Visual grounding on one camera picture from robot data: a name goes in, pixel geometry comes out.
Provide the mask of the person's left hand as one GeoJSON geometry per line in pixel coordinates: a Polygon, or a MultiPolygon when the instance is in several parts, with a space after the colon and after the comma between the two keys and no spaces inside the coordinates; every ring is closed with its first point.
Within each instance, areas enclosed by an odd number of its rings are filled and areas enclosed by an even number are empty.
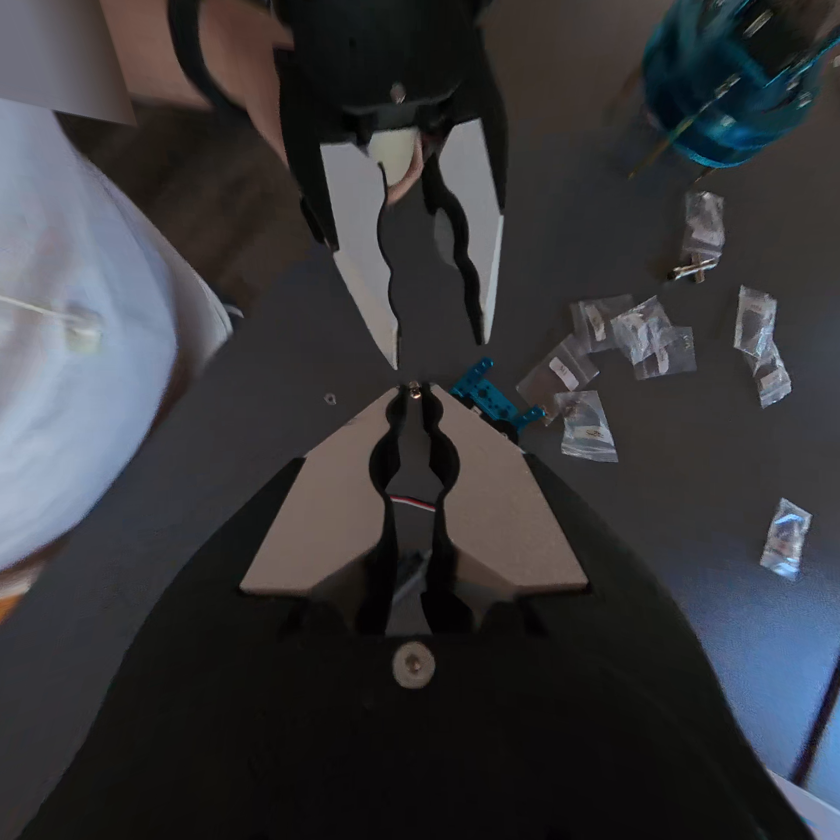
{"type": "Polygon", "coordinates": [[[386,148],[383,165],[386,182],[386,202],[400,202],[418,183],[424,173],[424,137],[420,133],[407,133],[386,148]]]}

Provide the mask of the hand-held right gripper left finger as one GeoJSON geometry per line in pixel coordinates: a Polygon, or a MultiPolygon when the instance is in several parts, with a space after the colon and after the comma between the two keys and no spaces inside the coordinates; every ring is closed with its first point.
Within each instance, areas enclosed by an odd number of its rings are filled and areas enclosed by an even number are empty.
{"type": "Polygon", "coordinates": [[[303,458],[240,582],[247,595],[306,597],[393,582],[398,547],[385,493],[399,469],[406,390],[385,391],[303,458]]]}

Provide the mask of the group of small clear bags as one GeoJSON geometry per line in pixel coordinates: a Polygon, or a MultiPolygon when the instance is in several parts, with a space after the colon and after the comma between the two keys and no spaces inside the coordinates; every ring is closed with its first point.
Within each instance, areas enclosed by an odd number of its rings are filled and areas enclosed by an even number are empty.
{"type": "MultiPolygon", "coordinates": [[[[725,201],[708,191],[684,198],[681,263],[718,258],[726,242],[725,201]]],[[[561,452],[600,463],[617,462],[616,445],[602,400],[585,390],[598,375],[594,354],[616,350],[639,382],[694,372],[696,343],[689,327],[672,322],[657,296],[636,303],[630,294],[590,298],[570,305],[574,330],[517,386],[519,395],[545,409],[542,421],[563,424],[561,452]]],[[[749,368],[759,404],[767,408],[792,393],[792,379],[774,340],[778,302],[770,294],[738,290],[733,347],[749,368]]]]}

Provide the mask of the black servo motor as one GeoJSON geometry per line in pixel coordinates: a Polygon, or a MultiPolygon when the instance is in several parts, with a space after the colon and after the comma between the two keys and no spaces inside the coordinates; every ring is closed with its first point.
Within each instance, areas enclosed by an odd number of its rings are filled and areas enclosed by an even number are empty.
{"type": "Polygon", "coordinates": [[[489,425],[493,427],[499,434],[509,440],[513,445],[515,445],[521,455],[526,454],[526,450],[522,447],[520,443],[520,430],[517,429],[513,424],[508,421],[500,420],[500,419],[486,419],[489,425]]]}

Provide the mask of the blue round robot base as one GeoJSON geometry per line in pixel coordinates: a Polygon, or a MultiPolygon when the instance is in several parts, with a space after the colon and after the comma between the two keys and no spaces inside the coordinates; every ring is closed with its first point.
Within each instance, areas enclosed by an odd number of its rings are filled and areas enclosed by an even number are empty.
{"type": "Polygon", "coordinates": [[[673,2],[640,66],[661,137],[628,178],[668,149],[707,172],[751,160],[804,122],[838,40],[838,2],[673,2]]]}

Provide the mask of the white drawstring toggle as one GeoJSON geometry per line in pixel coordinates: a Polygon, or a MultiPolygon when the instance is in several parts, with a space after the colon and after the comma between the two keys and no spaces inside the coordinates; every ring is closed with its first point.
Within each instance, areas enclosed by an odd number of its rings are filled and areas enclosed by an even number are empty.
{"type": "Polygon", "coordinates": [[[103,323],[100,316],[87,308],[71,307],[62,312],[66,345],[70,351],[92,355],[102,346],[103,323]]]}

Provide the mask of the dark brown desk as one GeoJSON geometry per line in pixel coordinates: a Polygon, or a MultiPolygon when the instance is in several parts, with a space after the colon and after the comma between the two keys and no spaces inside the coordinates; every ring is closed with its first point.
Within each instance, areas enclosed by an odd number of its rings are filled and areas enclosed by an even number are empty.
{"type": "MultiPolygon", "coordinates": [[[[106,6],[128,87],[254,128],[209,76],[201,6],[106,6]]],[[[488,344],[518,377],[559,305],[587,281],[628,287],[678,209],[662,171],[621,183],[591,132],[528,145],[504,108],[488,344]]],[[[380,222],[398,370],[324,243],[280,274],[2,624],[2,838],[812,838],[655,571],[714,550],[750,560],[786,495],[837,526],[837,381],[812,403],[795,381],[761,417],[730,350],[671,393],[608,395],[619,464],[570,465],[572,482],[557,441],[526,433],[587,587],[429,595],[442,486],[407,386],[448,392],[468,362],[453,331],[474,335],[422,179],[380,222]],[[393,387],[393,582],[240,591],[304,456],[393,387]]]]}

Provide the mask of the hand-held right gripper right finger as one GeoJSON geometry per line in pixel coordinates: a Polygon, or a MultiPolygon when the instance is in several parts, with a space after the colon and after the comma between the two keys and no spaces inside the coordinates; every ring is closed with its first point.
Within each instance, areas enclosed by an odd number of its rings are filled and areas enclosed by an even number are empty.
{"type": "Polygon", "coordinates": [[[435,505],[427,594],[497,601],[582,592],[587,577],[509,437],[436,384],[422,386],[435,505]]]}

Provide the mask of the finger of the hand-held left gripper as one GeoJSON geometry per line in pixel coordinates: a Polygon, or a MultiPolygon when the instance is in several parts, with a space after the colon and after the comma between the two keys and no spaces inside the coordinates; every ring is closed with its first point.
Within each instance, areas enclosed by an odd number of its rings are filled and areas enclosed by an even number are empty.
{"type": "Polygon", "coordinates": [[[354,143],[323,143],[320,152],[337,236],[333,261],[373,342],[397,371],[401,328],[391,302],[392,268],[380,237],[384,170],[354,143]]]}
{"type": "Polygon", "coordinates": [[[423,172],[423,197],[435,216],[444,261],[464,286],[464,305],[477,345],[490,341],[495,318],[504,213],[490,165],[482,121],[456,124],[430,154],[423,172]]]}

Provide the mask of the white box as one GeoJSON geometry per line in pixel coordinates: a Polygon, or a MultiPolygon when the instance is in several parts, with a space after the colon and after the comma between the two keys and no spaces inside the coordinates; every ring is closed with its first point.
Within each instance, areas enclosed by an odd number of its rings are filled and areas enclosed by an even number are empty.
{"type": "Polygon", "coordinates": [[[767,770],[816,839],[839,839],[839,811],[810,792],[767,770]]]}

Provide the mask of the person's left forearm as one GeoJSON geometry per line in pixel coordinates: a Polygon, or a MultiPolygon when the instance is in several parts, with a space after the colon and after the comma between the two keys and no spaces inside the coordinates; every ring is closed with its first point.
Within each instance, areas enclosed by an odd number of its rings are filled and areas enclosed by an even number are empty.
{"type": "Polygon", "coordinates": [[[255,3],[207,1],[198,15],[198,33],[210,78],[247,111],[257,132],[287,164],[275,49],[293,47],[291,32],[255,3]]]}

